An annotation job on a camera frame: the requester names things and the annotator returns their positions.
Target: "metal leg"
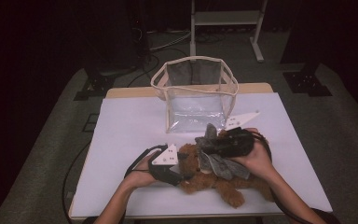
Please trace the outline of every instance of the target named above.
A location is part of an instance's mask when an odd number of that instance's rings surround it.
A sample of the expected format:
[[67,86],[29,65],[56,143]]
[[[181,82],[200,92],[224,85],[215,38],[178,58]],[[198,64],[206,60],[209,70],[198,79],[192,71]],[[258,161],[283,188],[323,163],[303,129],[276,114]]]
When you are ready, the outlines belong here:
[[190,56],[196,55],[196,9],[194,0],[191,1],[191,40],[190,40]]
[[259,63],[264,62],[264,58],[263,55],[261,54],[260,47],[258,47],[257,40],[258,40],[258,36],[260,35],[261,25],[263,24],[264,14],[266,13],[267,1],[268,0],[264,0],[262,3],[260,14],[258,15],[257,25],[255,27],[255,36],[252,36],[250,38],[252,48],[255,52],[255,57]]

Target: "black metal base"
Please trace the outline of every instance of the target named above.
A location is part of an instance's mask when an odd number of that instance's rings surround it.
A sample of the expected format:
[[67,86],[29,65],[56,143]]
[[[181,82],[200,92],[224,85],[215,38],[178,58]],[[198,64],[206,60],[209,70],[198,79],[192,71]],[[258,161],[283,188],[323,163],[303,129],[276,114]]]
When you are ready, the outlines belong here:
[[286,72],[284,78],[293,93],[307,93],[309,96],[331,96],[327,87],[323,86],[314,74],[304,72]]

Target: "floor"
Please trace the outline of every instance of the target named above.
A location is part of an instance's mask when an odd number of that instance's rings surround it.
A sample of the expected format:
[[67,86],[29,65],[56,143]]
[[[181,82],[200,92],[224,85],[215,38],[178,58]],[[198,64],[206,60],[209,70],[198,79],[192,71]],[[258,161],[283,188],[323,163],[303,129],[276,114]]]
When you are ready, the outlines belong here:
[[[280,64],[288,32],[262,32],[258,63],[249,42],[251,32],[199,38],[197,53],[223,59],[240,82],[267,82],[278,92],[286,111],[341,223],[358,224],[358,104],[339,76],[321,64],[316,71],[332,96],[292,93],[282,73],[302,64]],[[150,45],[161,46],[182,34],[150,34]],[[148,76],[164,62],[188,55],[188,42],[154,52],[145,68],[117,78],[114,88],[149,86]],[[0,223],[80,223],[68,220],[68,210],[92,138],[103,97],[74,101],[87,81],[80,69],[63,90],[39,134],[10,193],[0,208]],[[281,216],[264,223],[287,223]],[[147,220],[144,223],[255,223],[253,218]]]

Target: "brown teddy bear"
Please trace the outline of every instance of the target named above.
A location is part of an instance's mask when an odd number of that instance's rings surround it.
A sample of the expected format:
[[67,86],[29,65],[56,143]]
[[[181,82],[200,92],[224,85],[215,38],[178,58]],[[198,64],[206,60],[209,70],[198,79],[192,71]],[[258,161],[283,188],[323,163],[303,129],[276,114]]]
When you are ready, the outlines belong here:
[[186,144],[179,149],[179,153],[187,155],[185,159],[179,160],[180,173],[185,177],[185,180],[180,183],[184,192],[190,194],[198,190],[215,188],[226,203],[237,208],[243,205],[245,200],[236,189],[253,188],[257,189],[266,200],[273,202],[269,185],[254,175],[250,175],[248,179],[234,176],[227,180],[214,172],[202,172],[199,166],[197,145]]

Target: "dark wall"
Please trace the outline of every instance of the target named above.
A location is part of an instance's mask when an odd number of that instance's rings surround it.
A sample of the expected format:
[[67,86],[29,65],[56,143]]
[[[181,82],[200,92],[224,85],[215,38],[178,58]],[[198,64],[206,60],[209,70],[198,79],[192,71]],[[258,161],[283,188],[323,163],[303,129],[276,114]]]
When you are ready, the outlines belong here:
[[0,1],[0,204],[81,67],[69,17],[60,1]]
[[310,57],[336,71],[358,103],[358,1],[302,1],[282,63]]

